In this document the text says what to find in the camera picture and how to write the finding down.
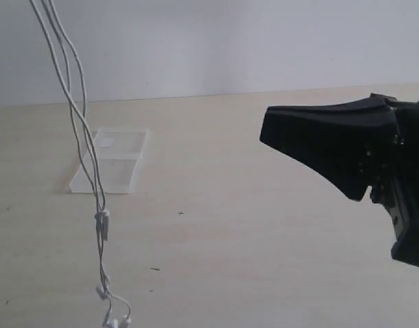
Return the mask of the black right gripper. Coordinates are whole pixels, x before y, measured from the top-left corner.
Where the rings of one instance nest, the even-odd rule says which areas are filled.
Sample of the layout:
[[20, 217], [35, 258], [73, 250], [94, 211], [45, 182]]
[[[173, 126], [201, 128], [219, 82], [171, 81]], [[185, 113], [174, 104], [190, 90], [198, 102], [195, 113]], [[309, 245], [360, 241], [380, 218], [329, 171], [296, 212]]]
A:
[[372, 203], [391, 218], [392, 259], [419, 268], [419, 99], [270, 106], [260, 141], [313, 169], [350, 200], [360, 201], [372, 186]]

